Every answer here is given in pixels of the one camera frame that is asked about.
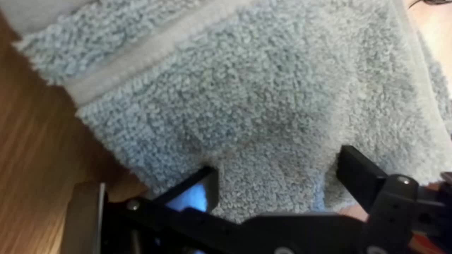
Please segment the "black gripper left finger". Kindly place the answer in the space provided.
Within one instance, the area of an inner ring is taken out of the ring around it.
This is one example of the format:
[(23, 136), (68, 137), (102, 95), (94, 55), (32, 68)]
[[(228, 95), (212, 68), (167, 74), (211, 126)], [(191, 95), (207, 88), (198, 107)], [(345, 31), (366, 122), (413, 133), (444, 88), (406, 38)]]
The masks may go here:
[(153, 201), (164, 213), (198, 210), (211, 213), (219, 203), (219, 172), (204, 167)]

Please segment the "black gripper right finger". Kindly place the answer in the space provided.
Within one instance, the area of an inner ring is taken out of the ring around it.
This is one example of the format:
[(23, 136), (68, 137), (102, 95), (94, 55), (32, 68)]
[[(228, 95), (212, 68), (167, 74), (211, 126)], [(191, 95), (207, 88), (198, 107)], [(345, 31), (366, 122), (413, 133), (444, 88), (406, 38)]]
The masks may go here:
[(354, 146), (342, 146), (338, 154), (337, 178), (355, 201), (371, 212), (387, 174)]

